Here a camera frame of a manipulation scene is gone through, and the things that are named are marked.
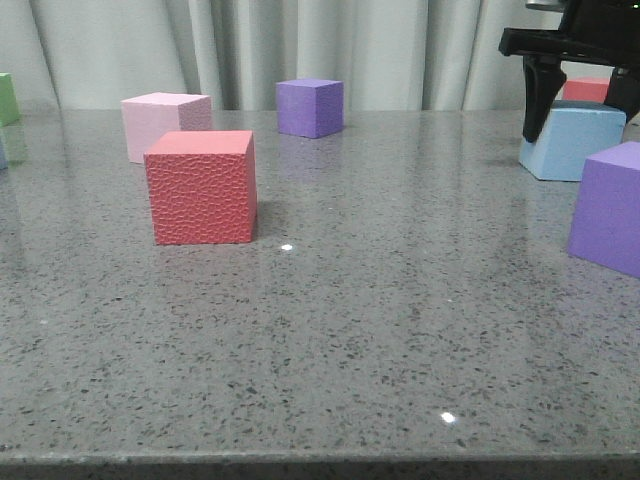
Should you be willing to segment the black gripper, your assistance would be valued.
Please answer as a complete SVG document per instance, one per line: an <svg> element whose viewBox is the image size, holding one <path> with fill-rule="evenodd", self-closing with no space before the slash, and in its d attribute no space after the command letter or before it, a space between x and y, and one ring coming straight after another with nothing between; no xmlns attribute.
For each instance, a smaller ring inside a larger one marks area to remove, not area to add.
<svg viewBox="0 0 640 480"><path fill-rule="evenodd" d="M566 74L560 61L614 68L604 104L625 113L629 123L639 113L639 3L568 1L555 30L506 28L499 51L523 57L525 116L523 137L535 142Z"/></svg>

